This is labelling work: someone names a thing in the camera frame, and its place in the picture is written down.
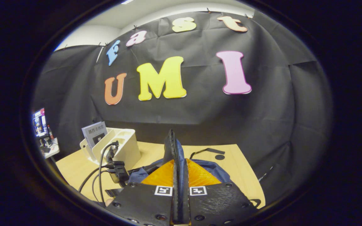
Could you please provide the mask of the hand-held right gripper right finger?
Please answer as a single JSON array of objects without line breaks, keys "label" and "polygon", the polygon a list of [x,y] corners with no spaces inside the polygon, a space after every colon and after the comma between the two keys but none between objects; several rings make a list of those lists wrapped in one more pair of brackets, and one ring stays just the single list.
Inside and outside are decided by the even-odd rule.
[{"label": "hand-held right gripper right finger", "polygon": [[235,226],[253,214],[253,203],[217,163],[187,159],[189,226]]}]

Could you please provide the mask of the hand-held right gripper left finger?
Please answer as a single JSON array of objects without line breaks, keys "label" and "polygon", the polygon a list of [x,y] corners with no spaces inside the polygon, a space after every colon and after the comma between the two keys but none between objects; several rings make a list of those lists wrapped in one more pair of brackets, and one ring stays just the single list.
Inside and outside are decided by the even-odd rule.
[{"label": "hand-held right gripper left finger", "polygon": [[131,170],[126,186],[106,209],[134,224],[173,225],[173,171],[173,160]]}]

